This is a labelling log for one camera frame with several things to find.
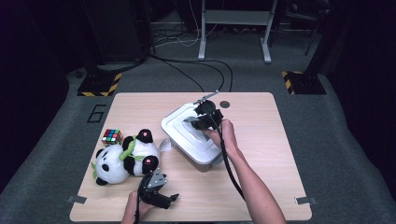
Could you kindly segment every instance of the metal stand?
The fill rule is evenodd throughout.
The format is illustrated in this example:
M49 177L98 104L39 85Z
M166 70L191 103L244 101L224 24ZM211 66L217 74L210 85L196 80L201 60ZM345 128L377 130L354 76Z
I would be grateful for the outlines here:
M206 49L206 24L241 24L241 25L265 25L265 36L260 39L262 54L265 63L271 63L268 49L268 36L275 15L277 0L274 0L271 11L236 11L236 10L206 10L205 0L202 0L202 34L198 59L205 58Z

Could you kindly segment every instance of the rubik's cube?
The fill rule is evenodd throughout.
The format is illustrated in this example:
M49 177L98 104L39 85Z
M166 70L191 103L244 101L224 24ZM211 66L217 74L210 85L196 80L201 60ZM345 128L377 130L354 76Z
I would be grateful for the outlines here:
M107 129L102 137L102 143L106 147L116 144L122 145L122 141L123 141L123 136L120 130Z

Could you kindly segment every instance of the white plastic container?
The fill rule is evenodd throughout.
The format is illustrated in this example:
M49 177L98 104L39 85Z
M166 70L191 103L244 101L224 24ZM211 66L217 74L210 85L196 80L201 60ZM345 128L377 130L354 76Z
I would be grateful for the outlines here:
M197 105L185 104L163 119L163 131L169 135L174 146L200 172L207 172L222 162L221 150L200 130L192 127L189 118L197 118Z

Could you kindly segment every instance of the tabletop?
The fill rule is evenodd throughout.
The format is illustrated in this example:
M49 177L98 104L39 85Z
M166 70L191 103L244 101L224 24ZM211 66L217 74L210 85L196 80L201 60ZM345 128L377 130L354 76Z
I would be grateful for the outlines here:
M162 130L162 120L184 104L195 102L206 94L118 93L98 136L92 158L87 161L87 171L78 192L78 196L87 200L74 203L71 220L121 221L128 194L140 183L141 177L129 176L117 185L96 185L91 162L95 162L97 150L104 148L101 137L106 129L120 130L124 136L150 129L158 147L169 138ZM305 191L274 96L268 92L221 92L210 100L221 110L224 118L233 122L238 146L274 194L286 220L311 218L309 205L297 204L294 200L305 197ZM222 108L220 102L228 102L230 106ZM251 221L246 204L230 180L224 162L202 173L173 147L162 152L160 160L161 170L167 178L160 193L165 196L179 193L179 197L169 209L154 208L142 221Z

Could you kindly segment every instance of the plush toy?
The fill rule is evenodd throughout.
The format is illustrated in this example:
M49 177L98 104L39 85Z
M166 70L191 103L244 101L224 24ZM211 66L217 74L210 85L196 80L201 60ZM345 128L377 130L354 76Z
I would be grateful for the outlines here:
M119 184L129 175L142 176L160 164L160 150L155 146L151 131L143 129L135 136L127 136L121 145L112 145L96 153L93 164L96 184Z

